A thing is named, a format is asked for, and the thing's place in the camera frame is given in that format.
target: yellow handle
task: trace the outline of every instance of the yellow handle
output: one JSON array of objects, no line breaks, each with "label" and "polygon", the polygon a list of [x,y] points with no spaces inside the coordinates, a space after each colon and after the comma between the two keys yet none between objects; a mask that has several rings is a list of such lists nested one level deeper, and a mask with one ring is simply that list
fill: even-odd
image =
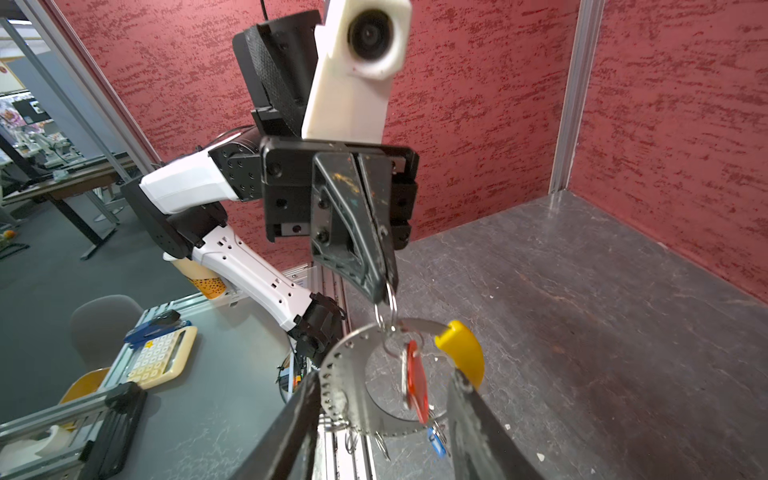
[{"label": "yellow handle", "polygon": [[435,337],[437,348],[447,353],[475,388],[479,388],[485,374],[482,347],[475,335],[458,320],[448,324],[442,335]]}]

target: black table leg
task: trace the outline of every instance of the black table leg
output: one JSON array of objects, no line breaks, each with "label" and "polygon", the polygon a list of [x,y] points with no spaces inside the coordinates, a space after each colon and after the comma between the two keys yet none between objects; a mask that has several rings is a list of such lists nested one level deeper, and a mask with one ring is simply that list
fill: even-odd
[{"label": "black table leg", "polygon": [[67,220],[72,222],[73,225],[77,227],[78,230],[81,231],[83,235],[85,235],[91,243],[93,243],[93,246],[85,251],[82,255],[80,255],[80,260],[88,260],[91,258],[91,255],[93,255],[96,250],[99,249],[102,245],[107,243],[107,240],[109,240],[109,237],[114,235],[114,232],[117,231],[117,228],[110,229],[106,235],[104,235],[104,238],[99,237],[98,233],[94,232],[92,228],[88,226],[87,223],[85,223],[85,220],[78,215],[77,212],[72,210],[72,207],[70,207],[67,202],[63,200],[57,200],[53,198],[51,195],[45,196],[49,202],[53,204],[54,207],[58,211],[60,211],[65,217],[67,217]]}]

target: red wall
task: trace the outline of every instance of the red wall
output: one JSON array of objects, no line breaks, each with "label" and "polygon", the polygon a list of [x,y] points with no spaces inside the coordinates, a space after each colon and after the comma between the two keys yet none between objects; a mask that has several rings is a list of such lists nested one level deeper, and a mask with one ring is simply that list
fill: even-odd
[{"label": "red wall", "polygon": [[570,188],[768,300],[768,2],[607,2]]},{"label": "red wall", "polygon": [[[385,142],[422,156],[415,237],[547,193],[578,0],[415,0]],[[57,0],[163,159],[250,123],[231,38],[258,0]],[[321,2],[266,0],[271,17]],[[285,267],[306,239],[264,239],[261,209],[226,205],[246,241]]]}]

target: chair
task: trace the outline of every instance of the chair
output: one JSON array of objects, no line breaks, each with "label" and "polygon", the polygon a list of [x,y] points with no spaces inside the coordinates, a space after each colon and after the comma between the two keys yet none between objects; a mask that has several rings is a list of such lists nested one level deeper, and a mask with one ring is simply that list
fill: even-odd
[{"label": "chair", "polygon": [[129,296],[110,295],[92,300],[72,313],[72,345],[88,370],[109,367],[123,346],[123,338],[144,312]]}]

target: calculator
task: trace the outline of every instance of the calculator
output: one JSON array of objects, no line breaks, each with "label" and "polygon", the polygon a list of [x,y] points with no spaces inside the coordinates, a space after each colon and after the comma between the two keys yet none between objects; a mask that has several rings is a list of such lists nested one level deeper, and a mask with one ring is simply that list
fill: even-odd
[{"label": "calculator", "polygon": [[127,381],[136,382],[146,390],[175,379],[187,364],[195,336],[197,327],[185,326],[147,341],[141,347]]}]

